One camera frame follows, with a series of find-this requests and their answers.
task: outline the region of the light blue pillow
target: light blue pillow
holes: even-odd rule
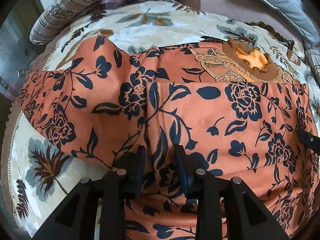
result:
[[[303,38],[314,47],[319,42],[319,34],[310,18],[302,10],[301,0],[261,0],[277,10],[287,19]]]

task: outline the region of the pillow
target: pillow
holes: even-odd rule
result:
[[[312,47],[319,42],[319,34],[309,17],[302,10],[303,4],[301,0],[261,1],[277,10],[287,19]]]
[[[100,0],[56,0],[33,25],[29,39],[35,45],[47,44],[89,6]]]

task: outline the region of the gold embroidery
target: gold embroidery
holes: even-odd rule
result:
[[[239,82],[244,81],[244,79],[236,73],[233,72],[225,72],[216,78],[216,82]]]
[[[241,67],[233,59],[229,58],[222,49],[209,48],[207,55],[197,54],[194,49],[190,49],[192,54],[195,56],[196,60],[201,63],[202,68],[212,76],[216,82],[239,82],[239,81],[248,81],[248,82],[264,82],[264,83],[292,83],[292,77],[284,71],[279,65],[277,76],[270,80],[258,78]],[[268,64],[272,61],[270,55],[265,53]],[[223,66],[226,69],[225,72],[216,75],[213,73],[215,70],[214,67]]]
[[[219,64],[223,65],[226,62],[223,61],[214,51],[212,51],[212,54],[207,54],[207,55],[199,55],[199,54],[194,54],[196,56],[196,60],[199,62],[204,62],[204,63],[209,63],[209,64]]]

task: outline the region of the orange floral dress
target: orange floral dress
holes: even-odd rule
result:
[[[127,151],[145,156],[141,195],[125,206],[129,239],[195,239],[197,201],[180,190],[174,145],[215,176],[242,178],[289,236],[315,212],[319,159],[296,136],[317,135],[308,86],[267,55],[264,80],[224,46],[130,55],[90,38],[71,67],[32,72],[21,90],[30,124],[66,154],[109,168]]]

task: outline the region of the bed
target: bed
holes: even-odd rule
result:
[[[208,3],[201,0],[201,8],[208,8],[205,4]],[[59,32],[47,45],[44,54],[32,63],[31,70],[50,71],[70,67],[70,59],[81,41],[99,35],[107,37],[121,50],[129,53],[138,53],[153,46],[212,39],[226,41],[229,36],[251,47],[259,47],[300,83],[308,83],[311,110],[319,133],[320,88],[301,54],[302,37],[289,25],[282,25],[284,21],[278,16],[268,14],[265,19],[257,19],[250,11],[241,15],[243,21],[263,20],[265,27],[271,24],[285,40],[294,40],[295,48],[290,47],[288,43],[279,40],[276,32],[271,33],[259,26],[236,21],[239,13],[233,12],[230,9],[222,16],[175,0],[146,1],[117,9],[97,6],[88,15]],[[5,202],[17,225],[33,236],[81,178],[100,179],[108,170],[71,156],[66,157],[32,128],[18,104],[11,110],[1,158],[1,178],[6,182],[3,183]],[[59,165],[48,170],[52,160]]]

